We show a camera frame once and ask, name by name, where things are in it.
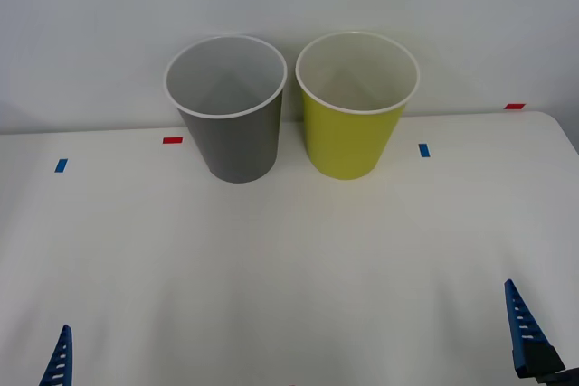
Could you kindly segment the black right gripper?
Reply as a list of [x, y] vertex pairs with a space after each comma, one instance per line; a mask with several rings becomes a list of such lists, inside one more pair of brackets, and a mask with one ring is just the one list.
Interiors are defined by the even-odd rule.
[[504, 283], [514, 368], [519, 378], [546, 386], [579, 386], [579, 368], [565, 370], [511, 279]]

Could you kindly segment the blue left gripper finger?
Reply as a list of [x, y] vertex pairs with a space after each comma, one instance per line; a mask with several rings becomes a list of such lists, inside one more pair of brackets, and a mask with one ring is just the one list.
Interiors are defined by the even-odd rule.
[[72, 386], [72, 371], [72, 330], [68, 325], [64, 325], [39, 385]]

